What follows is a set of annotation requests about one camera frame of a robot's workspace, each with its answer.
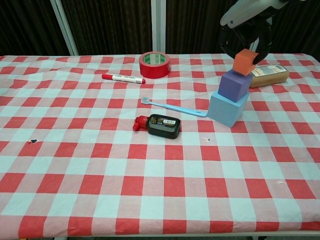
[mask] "toothbrush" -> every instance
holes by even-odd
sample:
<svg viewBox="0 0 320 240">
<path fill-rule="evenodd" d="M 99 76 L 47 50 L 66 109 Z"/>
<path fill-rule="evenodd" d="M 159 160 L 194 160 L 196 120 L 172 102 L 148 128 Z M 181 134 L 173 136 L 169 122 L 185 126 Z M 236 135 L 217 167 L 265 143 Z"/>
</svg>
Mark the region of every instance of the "toothbrush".
<svg viewBox="0 0 320 240">
<path fill-rule="evenodd" d="M 146 96 L 143 96 L 141 98 L 141 103 L 142 104 L 152 104 L 152 105 L 162 107 L 165 109 L 170 109 L 170 110 L 174 110 L 174 111 L 185 113 L 185 114 L 191 114 L 191 115 L 198 116 L 198 117 L 206 117 L 207 116 L 207 113 L 203 112 L 203 111 L 197 111 L 197 110 L 184 108 L 184 107 L 180 107 L 180 106 L 174 106 L 174 105 L 170 105 L 170 104 L 160 104 L 160 103 L 152 102 Z"/>
</svg>

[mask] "sponge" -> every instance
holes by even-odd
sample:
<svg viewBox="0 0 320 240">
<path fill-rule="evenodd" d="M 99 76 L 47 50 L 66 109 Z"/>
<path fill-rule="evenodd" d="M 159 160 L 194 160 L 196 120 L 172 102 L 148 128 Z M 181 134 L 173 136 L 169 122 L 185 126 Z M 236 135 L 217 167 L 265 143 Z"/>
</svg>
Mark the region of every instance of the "sponge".
<svg viewBox="0 0 320 240">
<path fill-rule="evenodd" d="M 243 49 L 235 55 L 232 69 L 247 76 L 256 67 L 253 62 L 257 55 L 257 52 L 250 51 L 246 48 Z"/>
</svg>

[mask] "red marker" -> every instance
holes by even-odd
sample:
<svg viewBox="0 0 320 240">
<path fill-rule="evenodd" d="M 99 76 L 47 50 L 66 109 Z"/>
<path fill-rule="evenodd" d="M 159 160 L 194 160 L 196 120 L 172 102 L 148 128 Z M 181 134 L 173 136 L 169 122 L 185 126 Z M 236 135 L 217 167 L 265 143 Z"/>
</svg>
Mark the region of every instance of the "red marker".
<svg viewBox="0 0 320 240">
<path fill-rule="evenodd" d="M 134 77 L 134 76 L 123 76 L 123 75 L 113 75 L 113 74 L 102 74 L 103 79 L 121 81 L 127 83 L 135 83 L 135 84 L 145 84 L 146 80 L 142 77 Z"/>
</svg>

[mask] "purple foam block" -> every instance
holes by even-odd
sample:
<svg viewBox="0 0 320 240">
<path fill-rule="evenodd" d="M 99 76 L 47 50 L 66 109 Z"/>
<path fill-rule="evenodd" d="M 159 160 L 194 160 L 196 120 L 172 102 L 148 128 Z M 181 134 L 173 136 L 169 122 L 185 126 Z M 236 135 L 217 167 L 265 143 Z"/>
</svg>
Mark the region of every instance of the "purple foam block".
<svg viewBox="0 0 320 240">
<path fill-rule="evenodd" d="M 252 78 L 251 74 L 244 76 L 231 69 L 221 77 L 218 94 L 236 103 L 247 94 Z"/>
</svg>

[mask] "dark curtain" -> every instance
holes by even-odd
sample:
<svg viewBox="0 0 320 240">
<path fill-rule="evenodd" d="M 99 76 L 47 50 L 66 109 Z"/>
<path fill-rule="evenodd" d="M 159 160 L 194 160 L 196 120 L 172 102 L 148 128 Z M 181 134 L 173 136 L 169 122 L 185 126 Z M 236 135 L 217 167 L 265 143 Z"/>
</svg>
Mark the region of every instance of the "dark curtain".
<svg viewBox="0 0 320 240">
<path fill-rule="evenodd" d="M 220 19 L 236 0 L 167 0 L 166 52 L 168 54 L 221 53 Z M 273 18 L 273 53 L 306 53 L 320 58 L 320 1 L 290 2 Z M 243 45 L 232 35 L 229 45 Z"/>
<path fill-rule="evenodd" d="M 62 0 L 79 55 L 152 50 L 150 0 Z"/>
<path fill-rule="evenodd" d="M 287 4 L 273 18 L 273 53 L 304 53 L 320 61 L 320 1 Z"/>
<path fill-rule="evenodd" d="M 222 53 L 220 19 L 236 0 L 167 0 L 166 53 Z M 235 35 L 230 46 L 240 49 Z"/>
<path fill-rule="evenodd" d="M 0 1 L 0 55 L 69 55 L 49 0 Z"/>
</svg>

